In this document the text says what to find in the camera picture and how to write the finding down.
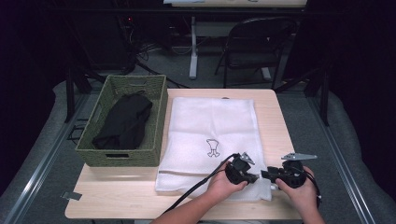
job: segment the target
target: table leg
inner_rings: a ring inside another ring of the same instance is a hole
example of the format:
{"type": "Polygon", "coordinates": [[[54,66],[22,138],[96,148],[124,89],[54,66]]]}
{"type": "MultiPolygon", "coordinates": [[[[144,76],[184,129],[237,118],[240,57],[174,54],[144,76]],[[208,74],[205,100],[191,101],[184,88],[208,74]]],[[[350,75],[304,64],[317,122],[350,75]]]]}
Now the table leg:
{"type": "Polygon", "coordinates": [[[271,81],[271,73],[268,67],[262,67],[262,77],[266,81],[271,81]]]}
{"type": "Polygon", "coordinates": [[[190,79],[197,78],[197,36],[195,33],[195,17],[191,18],[191,63],[190,63],[190,79]]]}

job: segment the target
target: white table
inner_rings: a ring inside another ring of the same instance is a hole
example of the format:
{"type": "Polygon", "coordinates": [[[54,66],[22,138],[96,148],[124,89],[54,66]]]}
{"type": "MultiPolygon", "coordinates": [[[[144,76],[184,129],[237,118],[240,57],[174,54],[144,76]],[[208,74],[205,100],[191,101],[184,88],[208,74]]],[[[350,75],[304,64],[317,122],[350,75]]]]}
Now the white table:
{"type": "MultiPolygon", "coordinates": [[[[280,8],[304,8],[307,0],[205,0],[197,3],[174,3],[172,7],[280,7],[280,8]]],[[[191,63],[190,79],[197,78],[198,54],[197,36],[227,36],[235,23],[215,22],[209,24],[196,22],[195,17],[191,18],[191,63]]],[[[268,77],[268,69],[262,70],[264,78],[268,77]]]]}

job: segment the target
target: black chair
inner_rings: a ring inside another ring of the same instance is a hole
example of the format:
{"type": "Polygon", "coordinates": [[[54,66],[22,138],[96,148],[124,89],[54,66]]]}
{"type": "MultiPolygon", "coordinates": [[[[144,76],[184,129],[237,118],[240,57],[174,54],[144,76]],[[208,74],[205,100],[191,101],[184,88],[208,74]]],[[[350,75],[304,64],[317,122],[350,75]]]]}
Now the black chair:
{"type": "Polygon", "coordinates": [[[223,88],[227,88],[228,68],[275,67],[273,89],[284,43],[296,29],[296,21],[284,17],[253,18],[236,24],[228,35],[215,72],[218,73],[225,58],[223,88]]]}

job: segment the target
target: person's right hand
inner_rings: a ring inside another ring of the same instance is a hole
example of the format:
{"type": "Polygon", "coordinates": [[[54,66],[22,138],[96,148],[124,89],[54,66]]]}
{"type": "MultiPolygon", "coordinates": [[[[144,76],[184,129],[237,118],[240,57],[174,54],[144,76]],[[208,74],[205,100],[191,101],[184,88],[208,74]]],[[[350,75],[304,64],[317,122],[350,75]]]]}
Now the person's right hand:
{"type": "Polygon", "coordinates": [[[220,203],[227,199],[233,193],[242,190],[247,184],[247,181],[243,181],[238,185],[235,185],[230,182],[225,174],[225,169],[229,161],[225,162],[216,175],[214,175],[209,182],[207,187],[206,194],[210,194],[211,198],[216,200],[217,203],[220,203]]]}
{"type": "MultiPolygon", "coordinates": [[[[314,172],[308,167],[305,166],[304,170],[312,176],[314,175],[314,172]]],[[[303,219],[312,216],[312,213],[318,213],[317,191],[311,180],[307,178],[304,184],[297,189],[289,187],[279,178],[276,180],[276,184],[290,197],[291,202],[303,219]]]]}

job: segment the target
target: person's left hand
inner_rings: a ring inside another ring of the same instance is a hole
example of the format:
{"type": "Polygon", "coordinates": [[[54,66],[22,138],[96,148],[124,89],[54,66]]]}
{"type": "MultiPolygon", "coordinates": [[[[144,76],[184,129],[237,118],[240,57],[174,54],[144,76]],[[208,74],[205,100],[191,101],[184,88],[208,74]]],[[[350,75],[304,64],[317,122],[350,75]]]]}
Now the person's left hand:
{"type": "Polygon", "coordinates": [[[228,163],[229,161],[219,168],[219,172],[211,178],[207,187],[206,193],[210,194],[218,203],[224,201],[233,193],[242,190],[248,184],[247,181],[241,182],[238,185],[230,182],[224,172],[228,163]]]}

